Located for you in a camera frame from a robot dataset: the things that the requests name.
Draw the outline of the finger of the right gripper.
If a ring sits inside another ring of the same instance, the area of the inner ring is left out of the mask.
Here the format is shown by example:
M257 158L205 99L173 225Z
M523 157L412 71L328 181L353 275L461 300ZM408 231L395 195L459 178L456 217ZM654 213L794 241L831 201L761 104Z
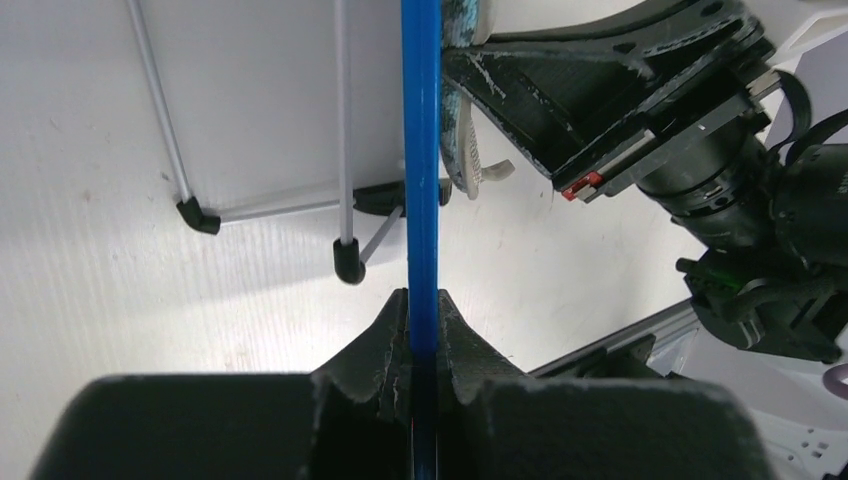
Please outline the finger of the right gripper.
M676 13L749 12L739 1L646 1L583 25L447 50L443 76L550 178L557 155L585 145L590 118L639 82L639 67L625 58L634 32Z

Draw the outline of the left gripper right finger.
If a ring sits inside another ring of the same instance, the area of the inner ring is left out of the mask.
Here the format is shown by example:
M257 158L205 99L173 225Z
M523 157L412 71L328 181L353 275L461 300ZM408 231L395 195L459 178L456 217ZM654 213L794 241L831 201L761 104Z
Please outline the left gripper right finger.
M470 405L485 381L529 377L466 322L444 289L438 291L438 313L436 367L440 416Z

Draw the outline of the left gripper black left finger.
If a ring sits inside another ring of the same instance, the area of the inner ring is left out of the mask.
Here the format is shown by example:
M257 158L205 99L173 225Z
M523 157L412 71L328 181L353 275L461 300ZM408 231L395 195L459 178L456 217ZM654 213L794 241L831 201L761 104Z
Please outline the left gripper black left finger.
M337 394L345 406L387 423L410 417L408 291L394 290L374 321L310 374L318 397Z

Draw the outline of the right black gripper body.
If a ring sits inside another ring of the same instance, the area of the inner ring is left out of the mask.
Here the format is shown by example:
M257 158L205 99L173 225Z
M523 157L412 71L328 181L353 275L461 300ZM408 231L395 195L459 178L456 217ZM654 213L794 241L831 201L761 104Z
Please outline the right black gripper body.
M748 137L766 124L752 84L767 75L773 46L752 14L676 13L632 38L625 58L639 82L592 116L585 145L549 170L567 198L615 196L723 128Z

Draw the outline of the blue-framed small whiteboard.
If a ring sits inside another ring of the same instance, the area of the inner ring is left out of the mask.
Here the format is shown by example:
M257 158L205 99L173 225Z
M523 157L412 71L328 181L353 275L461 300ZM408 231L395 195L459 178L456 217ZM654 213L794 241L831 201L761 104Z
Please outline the blue-framed small whiteboard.
M437 479L442 19L438 1L403 1L401 9L413 477Z

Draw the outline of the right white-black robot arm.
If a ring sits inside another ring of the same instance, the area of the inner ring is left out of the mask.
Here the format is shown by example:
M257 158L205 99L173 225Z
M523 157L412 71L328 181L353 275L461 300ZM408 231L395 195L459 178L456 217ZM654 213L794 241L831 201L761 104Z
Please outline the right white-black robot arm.
M487 1L442 11L444 166L468 197L480 109L569 200L630 186L705 247L678 270L701 325L741 352L820 363L837 385L847 324L845 112L804 85L741 1L644 1L582 25L496 35Z

